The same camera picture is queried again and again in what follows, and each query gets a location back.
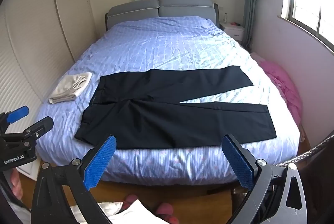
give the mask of pink slipper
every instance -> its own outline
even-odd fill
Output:
[[[125,200],[123,200],[122,208],[120,209],[120,211],[118,213],[121,213],[124,210],[128,209],[130,207],[130,205],[133,204],[137,199],[138,199],[138,197],[134,194],[128,195],[125,198]]]
[[[174,213],[173,206],[169,203],[162,203],[157,208],[155,214],[156,215],[172,215]]]
[[[162,203],[157,208],[155,215],[170,224],[179,224],[179,220],[175,216],[172,216],[173,213],[174,209],[171,204]]]

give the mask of bed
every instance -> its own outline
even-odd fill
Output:
[[[37,119],[45,116],[54,119],[53,130],[37,142],[41,158],[65,165],[74,158],[82,158],[92,148],[74,135],[100,76],[149,69],[219,69],[229,65],[240,66],[254,85],[187,103],[268,105],[277,137],[242,146],[269,164],[294,157],[300,134],[284,100],[249,53],[218,28],[214,5],[206,2],[209,6],[201,6],[199,0],[154,0],[155,8],[150,8],[151,2],[112,8],[106,14],[108,31],[66,73],[92,72],[88,87],[74,102],[54,105],[45,102],[39,111]],[[198,147],[117,150],[101,179],[141,185],[207,185],[231,182],[235,175],[220,147]]]

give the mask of gray headboard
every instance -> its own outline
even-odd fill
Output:
[[[211,0],[141,0],[111,8],[106,13],[106,30],[124,21],[184,16],[207,18],[219,27],[218,5]]]

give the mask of metal screw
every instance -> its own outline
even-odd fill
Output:
[[[49,163],[44,163],[44,164],[42,164],[42,168],[43,169],[47,169],[49,167]]]
[[[80,164],[80,159],[76,158],[72,160],[72,165],[78,165]]]
[[[290,163],[288,166],[289,166],[289,168],[291,168],[293,170],[297,169],[297,166],[294,163]]]
[[[259,159],[258,164],[261,165],[261,166],[265,166],[267,164],[267,162],[263,159]]]

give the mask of blue gripper pad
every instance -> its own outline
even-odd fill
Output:
[[[12,111],[8,114],[7,122],[12,124],[21,118],[24,118],[29,114],[29,108],[28,106],[22,106],[19,109],[16,109],[15,111]]]
[[[254,186],[254,170],[243,158],[243,155],[228,136],[223,137],[221,149],[223,150],[223,153],[231,165],[241,186],[251,190]]]
[[[89,190],[95,187],[116,150],[116,138],[110,136],[85,170],[83,183]]]

